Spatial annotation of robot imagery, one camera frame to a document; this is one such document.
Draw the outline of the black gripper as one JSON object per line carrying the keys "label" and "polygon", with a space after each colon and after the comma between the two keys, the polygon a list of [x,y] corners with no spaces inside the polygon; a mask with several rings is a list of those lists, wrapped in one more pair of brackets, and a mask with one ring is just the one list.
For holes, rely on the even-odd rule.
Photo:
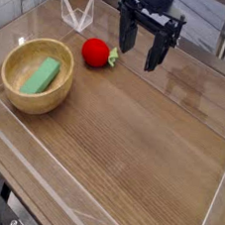
{"label": "black gripper", "polygon": [[174,0],[121,0],[119,45],[122,53],[130,50],[136,41],[138,24],[155,34],[149,49],[144,70],[153,71],[160,65],[169,46],[175,47],[181,29],[186,24],[185,16],[175,8]]}

